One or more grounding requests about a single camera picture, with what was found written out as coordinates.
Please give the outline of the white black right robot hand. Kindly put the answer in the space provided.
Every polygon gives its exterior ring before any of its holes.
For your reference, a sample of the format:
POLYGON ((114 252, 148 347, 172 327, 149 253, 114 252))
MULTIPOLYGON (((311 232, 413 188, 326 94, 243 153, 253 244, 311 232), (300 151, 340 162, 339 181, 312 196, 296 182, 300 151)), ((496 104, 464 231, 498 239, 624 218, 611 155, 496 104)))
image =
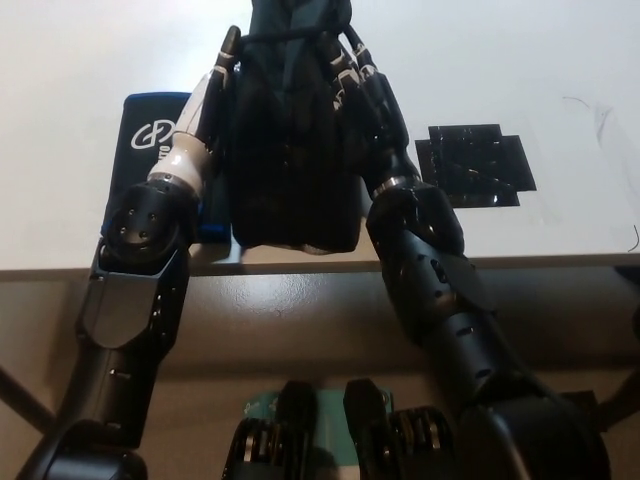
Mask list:
POLYGON ((386 75, 353 27, 346 27, 344 35, 350 51, 329 31, 320 35, 317 47, 336 90, 334 111, 345 129, 347 169, 376 198, 388 189, 419 183, 420 175, 407 153, 408 131, 386 75))

